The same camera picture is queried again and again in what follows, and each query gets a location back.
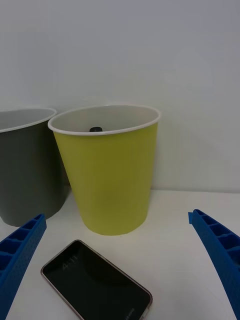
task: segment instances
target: phone screen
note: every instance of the phone screen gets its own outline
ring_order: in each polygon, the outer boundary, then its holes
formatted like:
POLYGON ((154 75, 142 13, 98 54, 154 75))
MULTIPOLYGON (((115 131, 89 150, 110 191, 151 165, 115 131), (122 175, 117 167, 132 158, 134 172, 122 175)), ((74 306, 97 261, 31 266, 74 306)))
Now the phone screen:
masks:
POLYGON ((140 320, 151 294, 76 240, 42 269, 84 320, 140 320))

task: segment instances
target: yellow bucket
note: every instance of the yellow bucket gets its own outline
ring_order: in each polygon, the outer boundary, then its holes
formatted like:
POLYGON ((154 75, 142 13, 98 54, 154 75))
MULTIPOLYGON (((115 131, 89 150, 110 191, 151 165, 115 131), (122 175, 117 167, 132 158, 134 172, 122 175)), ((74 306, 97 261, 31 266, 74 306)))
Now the yellow bucket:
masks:
POLYGON ((146 219, 160 116, 148 106, 107 105, 48 122, 82 220, 93 232, 126 234, 146 219))

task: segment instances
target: white wall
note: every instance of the white wall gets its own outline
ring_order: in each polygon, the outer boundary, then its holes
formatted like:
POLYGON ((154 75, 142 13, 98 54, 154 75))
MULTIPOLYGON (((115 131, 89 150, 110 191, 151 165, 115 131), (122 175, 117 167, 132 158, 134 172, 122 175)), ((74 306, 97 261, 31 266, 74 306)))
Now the white wall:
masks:
POLYGON ((239 0, 2 0, 0 108, 156 106, 153 187, 240 191, 239 0))

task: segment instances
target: black screen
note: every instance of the black screen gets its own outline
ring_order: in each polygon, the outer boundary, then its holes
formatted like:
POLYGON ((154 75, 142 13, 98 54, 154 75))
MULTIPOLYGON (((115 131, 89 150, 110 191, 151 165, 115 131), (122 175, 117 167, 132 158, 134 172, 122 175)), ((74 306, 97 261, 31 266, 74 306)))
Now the black screen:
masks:
POLYGON ((84 320, 139 320, 151 295, 81 241, 42 270, 84 320))

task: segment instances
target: gray bucket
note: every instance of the gray bucket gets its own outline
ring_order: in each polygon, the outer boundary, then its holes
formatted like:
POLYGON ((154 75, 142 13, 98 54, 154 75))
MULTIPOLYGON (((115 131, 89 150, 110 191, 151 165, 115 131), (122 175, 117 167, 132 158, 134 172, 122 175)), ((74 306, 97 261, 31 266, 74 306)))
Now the gray bucket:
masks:
POLYGON ((61 157, 48 129, 51 108, 0 112, 0 217, 21 226, 38 214, 46 219, 65 201, 61 157))

